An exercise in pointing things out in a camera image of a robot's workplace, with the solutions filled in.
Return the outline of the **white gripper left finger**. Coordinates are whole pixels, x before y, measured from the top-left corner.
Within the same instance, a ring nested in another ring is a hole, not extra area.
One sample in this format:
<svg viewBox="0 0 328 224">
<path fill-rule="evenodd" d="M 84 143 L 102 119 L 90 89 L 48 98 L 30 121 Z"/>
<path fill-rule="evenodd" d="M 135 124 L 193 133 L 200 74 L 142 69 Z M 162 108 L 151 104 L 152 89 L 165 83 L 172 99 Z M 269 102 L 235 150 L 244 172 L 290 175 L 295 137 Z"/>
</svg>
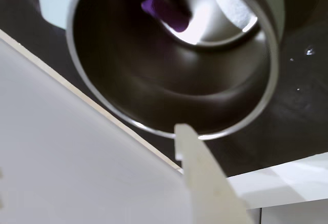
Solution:
<svg viewBox="0 0 328 224">
<path fill-rule="evenodd" d="M 3 173 L 3 169 L 2 167 L 0 168 L 0 179 L 1 179 L 1 189 L 0 189 L 0 208 L 1 210 L 4 208 L 5 206 L 5 202 L 4 202 L 4 173 Z"/>
</svg>

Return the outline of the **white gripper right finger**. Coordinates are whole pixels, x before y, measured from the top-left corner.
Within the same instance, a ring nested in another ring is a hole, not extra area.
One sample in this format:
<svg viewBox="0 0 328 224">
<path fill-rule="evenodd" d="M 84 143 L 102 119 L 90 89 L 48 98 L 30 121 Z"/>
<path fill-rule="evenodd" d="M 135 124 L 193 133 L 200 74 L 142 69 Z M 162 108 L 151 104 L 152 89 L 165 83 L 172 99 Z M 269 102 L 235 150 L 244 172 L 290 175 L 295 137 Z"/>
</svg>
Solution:
<svg viewBox="0 0 328 224">
<path fill-rule="evenodd" d="M 192 223 L 253 223 L 215 157 L 187 124 L 176 124 L 175 158 L 190 194 Z"/>
</svg>

